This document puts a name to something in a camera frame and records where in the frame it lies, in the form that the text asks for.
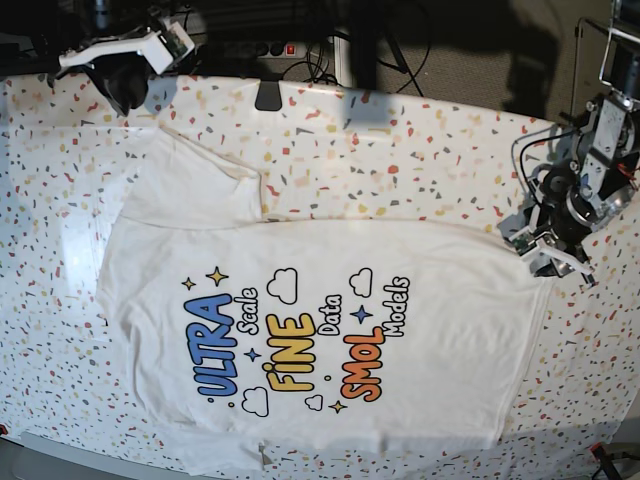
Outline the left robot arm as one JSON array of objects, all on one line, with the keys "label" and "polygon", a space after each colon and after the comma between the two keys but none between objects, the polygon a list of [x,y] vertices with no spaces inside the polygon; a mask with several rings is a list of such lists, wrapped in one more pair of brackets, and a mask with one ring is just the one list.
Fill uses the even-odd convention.
[{"label": "left robot arm", "polygon": [[519,226],[504,239],[535,277],[578,273],[594,286],[583,242],[619,216],[639,189],[638,2],[613,2],[606,32],[599,81],[607,94],[588,101],[573,128],[544,140],[568,151],[532,170],[518,159],[528,197],[516,216]]}]

